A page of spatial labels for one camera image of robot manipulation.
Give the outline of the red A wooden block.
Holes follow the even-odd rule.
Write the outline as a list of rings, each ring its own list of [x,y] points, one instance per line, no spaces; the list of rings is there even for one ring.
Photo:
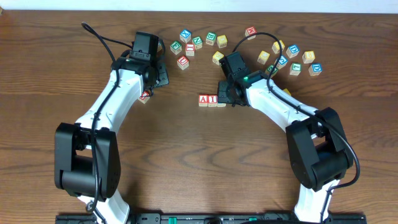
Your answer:
[[[198,105],[200,107],[208,107],[208,95],[199,95]]]

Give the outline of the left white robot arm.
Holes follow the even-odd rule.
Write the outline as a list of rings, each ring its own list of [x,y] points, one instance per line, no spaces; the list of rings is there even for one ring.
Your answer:
[[[130,206],[119,193],[117,133],[145,91],[169,84],[164,62],[119,57],[93,106],[73,124],[55,132],[54,181],[86,204],[91,214],[58,215],[56,223],[127,223]]]

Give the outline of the red I wooden block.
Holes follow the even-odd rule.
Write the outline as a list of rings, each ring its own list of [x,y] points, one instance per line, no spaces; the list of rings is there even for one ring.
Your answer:
[[[208,95],[208,107],[217,107],[217,106],[218,106],[218,96]]]

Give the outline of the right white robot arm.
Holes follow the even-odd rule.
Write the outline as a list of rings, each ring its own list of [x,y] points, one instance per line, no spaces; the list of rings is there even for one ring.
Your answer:
[[[290,165],[300,182],[294,215],[300,222],[326,222],[331,195],[343,187],[340,180],[350,167],[360,171],[337,112],[299,102],[262,71],[220,81],[218,99],[259,110],[285,132]]]

